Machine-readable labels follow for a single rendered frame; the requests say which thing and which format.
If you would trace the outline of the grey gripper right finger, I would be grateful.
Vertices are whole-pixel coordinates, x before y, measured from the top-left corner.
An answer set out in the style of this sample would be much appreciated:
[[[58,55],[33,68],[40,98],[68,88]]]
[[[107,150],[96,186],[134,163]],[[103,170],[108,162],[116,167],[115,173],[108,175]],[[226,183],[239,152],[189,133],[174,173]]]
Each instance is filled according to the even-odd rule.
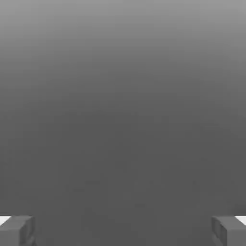
[[[246,246],[246,216],[212,216],[214,246]]]

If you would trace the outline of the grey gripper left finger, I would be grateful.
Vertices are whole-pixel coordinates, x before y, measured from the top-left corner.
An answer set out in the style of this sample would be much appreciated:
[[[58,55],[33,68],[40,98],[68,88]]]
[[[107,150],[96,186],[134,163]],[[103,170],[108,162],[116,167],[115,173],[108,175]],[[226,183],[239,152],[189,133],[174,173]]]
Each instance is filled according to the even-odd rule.
[[[0,246],[36,246],[33,216],[0,216]]]

